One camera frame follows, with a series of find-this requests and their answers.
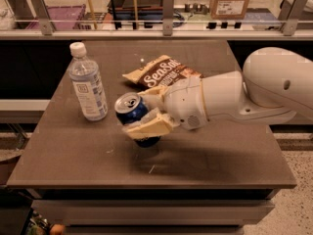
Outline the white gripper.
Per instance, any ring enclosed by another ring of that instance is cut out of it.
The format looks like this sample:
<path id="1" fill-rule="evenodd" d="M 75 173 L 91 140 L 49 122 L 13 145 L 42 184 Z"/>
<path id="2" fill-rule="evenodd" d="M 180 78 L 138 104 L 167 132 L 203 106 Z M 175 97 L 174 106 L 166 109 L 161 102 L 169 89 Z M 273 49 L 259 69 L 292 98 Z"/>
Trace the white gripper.
<path id="1" fill-rule="evenodd" d="M 192 130 L 207 123 L 198 77 L 181 79 L 171 86 L 149 88 L 138 95 L 151 111 L 123 126 L 123 132 L 133 140 L 167 135 L 179 124 Z"/>

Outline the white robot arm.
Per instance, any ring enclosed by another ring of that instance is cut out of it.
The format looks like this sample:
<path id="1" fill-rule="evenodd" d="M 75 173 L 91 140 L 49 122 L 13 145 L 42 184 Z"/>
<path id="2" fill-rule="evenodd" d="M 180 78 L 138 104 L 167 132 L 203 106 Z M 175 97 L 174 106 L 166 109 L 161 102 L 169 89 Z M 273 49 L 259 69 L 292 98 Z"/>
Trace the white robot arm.
<path id="1" fill-rule="evenodd" d="M 266 47 L 252 52 L 241 70 L 181 79 L 140 93 L 149 112 L 123 127 L 130 138 L 191 130 L 211 120 L 279 124 L 300 114 L 313 119 L 313 62 L 293 51 Z"/>

